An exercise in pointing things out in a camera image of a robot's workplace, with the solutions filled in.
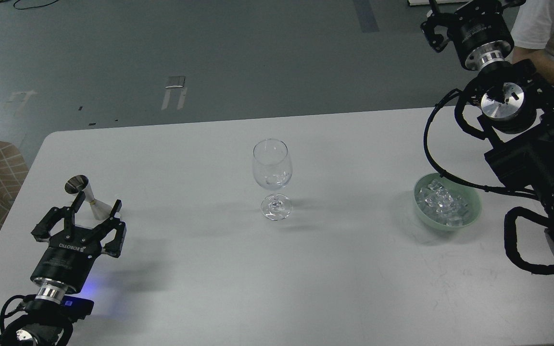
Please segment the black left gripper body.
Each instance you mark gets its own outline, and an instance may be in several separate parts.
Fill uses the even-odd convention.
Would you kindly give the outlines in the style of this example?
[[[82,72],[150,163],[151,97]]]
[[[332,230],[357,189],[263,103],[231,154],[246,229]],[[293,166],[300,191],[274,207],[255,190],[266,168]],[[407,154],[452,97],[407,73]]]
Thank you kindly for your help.
[[[66,294],[80,293],[101,249],[101,241],[94,238],[92,230],[60,232],[50,237],[30,276],[39,286],[37,299],[61,302]]]

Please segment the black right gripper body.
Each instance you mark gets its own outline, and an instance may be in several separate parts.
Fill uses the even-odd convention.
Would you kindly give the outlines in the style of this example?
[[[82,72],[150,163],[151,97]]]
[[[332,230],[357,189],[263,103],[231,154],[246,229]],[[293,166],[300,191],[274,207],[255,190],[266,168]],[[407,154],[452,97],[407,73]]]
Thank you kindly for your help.
[[[455,11],[450,29],[460,65],[479,71],[490,62],[501,61],[514,49],[514,40],[502,16],[501,1],[471,1]]]

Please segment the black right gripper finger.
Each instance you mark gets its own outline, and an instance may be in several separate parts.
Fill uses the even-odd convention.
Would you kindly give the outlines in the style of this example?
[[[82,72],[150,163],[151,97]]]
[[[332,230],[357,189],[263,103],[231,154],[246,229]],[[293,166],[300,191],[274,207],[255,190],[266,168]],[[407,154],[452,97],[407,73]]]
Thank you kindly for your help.
[[[430,13],[422,22],[421,30],[429,46],[442,52],[452,41],[450,30],[456,25],[456,14],[440,11],[436,0],[429,0]]]
[[[505,10],[511,7],[520,7],[525,4],[525,0],[473,0],[469,4],[475,10],[491,8],[492,10]]]

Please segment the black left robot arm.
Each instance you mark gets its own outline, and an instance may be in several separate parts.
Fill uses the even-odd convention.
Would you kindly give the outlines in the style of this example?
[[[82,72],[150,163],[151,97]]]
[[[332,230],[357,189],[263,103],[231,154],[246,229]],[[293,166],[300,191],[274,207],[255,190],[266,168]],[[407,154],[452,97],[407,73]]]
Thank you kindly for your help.
[[[0,346],[65,346],[75,322],[92,313],[94,302],[77,294],[99,256],[121,256],[126,223],[117,216],[122,202],[116,200],[98,225],[77,225],[75,216],[84,201],[81,191],[70,206],[51,208],[33,228],[33,238],[48,243],[30,277],[39,291],[4,303]]]

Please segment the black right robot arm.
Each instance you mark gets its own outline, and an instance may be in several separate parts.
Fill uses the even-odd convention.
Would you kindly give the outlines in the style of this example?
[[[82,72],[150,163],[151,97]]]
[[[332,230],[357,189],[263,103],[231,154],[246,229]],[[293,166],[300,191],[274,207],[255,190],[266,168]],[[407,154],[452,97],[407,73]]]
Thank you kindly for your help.
[[[429,46],[442,52],[452,42],[462,68],[478,75],[463,90],[449,91],[435,105],[425,125],[423,147],[429,164],[453,183],[539,201],[545,215],[524,207],[506,213],[505,253],[522,270],[554,275],[554,264],[529,263],[517,249],[516,221],[522,217],[543,226],[554,255],[554,87],[531,61],[507,60],[515,43],[502,13],[523,4],[523,0],[471,0],[448,13],[440,11],[435,0],[429,2],[427,19],[420,26]],[[460,129],[490,142],[492,148],[484,159],[502,186],[468,182],[433,159],[429,127],[437,112],[453,99],[457,99],[453,114]]]

